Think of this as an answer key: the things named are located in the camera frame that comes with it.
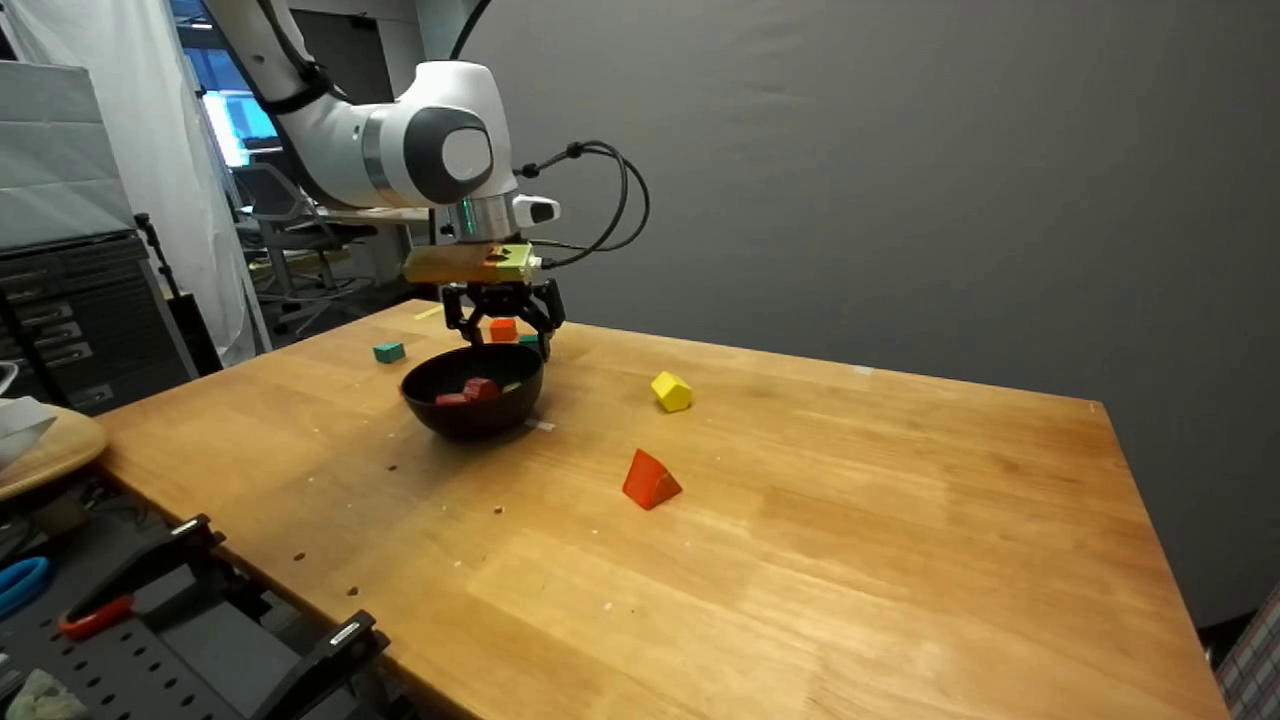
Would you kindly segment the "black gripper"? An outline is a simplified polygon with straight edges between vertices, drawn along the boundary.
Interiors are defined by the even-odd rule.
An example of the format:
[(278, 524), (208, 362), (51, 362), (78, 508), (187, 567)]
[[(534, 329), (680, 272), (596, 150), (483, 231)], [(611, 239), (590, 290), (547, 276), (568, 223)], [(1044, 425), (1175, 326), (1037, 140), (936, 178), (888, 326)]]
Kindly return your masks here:
[(443, 285), (443, 326), (473, 349), (483, 345), (480, 326), (518, 318), (538, 333), (538, 349), (547, 349), (566, 326), (566, 299), (556, 281), (500, 281), (500, 285)]

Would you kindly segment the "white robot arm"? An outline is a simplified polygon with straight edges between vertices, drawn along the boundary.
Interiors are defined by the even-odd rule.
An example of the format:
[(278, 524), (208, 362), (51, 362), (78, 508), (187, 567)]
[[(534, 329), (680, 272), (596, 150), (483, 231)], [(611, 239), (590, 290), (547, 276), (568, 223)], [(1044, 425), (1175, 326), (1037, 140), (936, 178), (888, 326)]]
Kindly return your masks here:
[(326, 210), (430, 212), (443, 244), (418, 247), (405, 281), (438, 290), (467, 345), (488, 318), (520, 318), (547, 349), (566, 299), (530, 230), (553, 223), (559, 203), (518, 188), (510, 111), (483, 64), (423, 60), (396, 101), (368, 103), (322, 69), (283, 0), (203, 0), (203, 12)]

